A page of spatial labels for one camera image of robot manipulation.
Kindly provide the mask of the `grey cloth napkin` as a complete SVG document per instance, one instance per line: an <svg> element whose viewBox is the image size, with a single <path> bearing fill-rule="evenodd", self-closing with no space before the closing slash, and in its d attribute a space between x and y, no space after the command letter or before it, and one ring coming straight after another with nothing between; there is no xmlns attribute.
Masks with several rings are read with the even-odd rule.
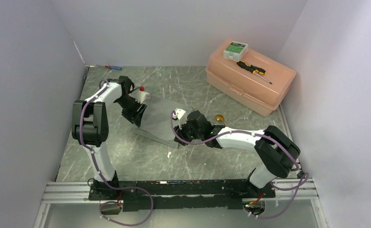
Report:
<svg viewBox="0 0 371 228"><path fill-rule="evenodd" d="M141 127L134 127L132 132L159 143L177 148L179 143L174 141L175 136L170 127L170 114L177 108L182 109L189 114L193 111L193 108L172 100L153 96L146 99L145 104L147 107L143 113Z"/></svg>

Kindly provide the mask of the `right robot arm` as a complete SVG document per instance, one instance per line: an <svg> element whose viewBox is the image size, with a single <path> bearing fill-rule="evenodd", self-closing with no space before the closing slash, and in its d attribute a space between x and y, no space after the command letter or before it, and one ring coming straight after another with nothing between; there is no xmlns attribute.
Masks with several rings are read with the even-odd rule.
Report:
<svg viewBox="0 0 371 228"><path fill-rule="evenodd" d="M212 124L199 111L188 114L182 109L173 110L170 116L174 140L182 145L255 151L263 164L247 179L246 192L251 197L259 196L272 180L286 178L291 171L299 169L300 149L276 126L255 131L233 129Z"/></svg>

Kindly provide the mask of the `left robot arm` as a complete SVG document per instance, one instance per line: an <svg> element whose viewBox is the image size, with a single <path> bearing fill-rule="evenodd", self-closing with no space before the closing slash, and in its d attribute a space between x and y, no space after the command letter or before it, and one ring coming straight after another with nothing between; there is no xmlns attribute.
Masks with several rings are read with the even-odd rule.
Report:
<svg viewBox="0 0 371 228"><path fill-rule="evenodd" d="M73 103L72 137L91 160L94 185L98 187L104 183L101 192L110 200L119 196L121 187L105 143L109 135L107 108L119 104L122 117L140 127L147 108L144 103L147 95L143 86L135 86L129 77L120 76L118 79L102 80L93 95Z"/></svg>

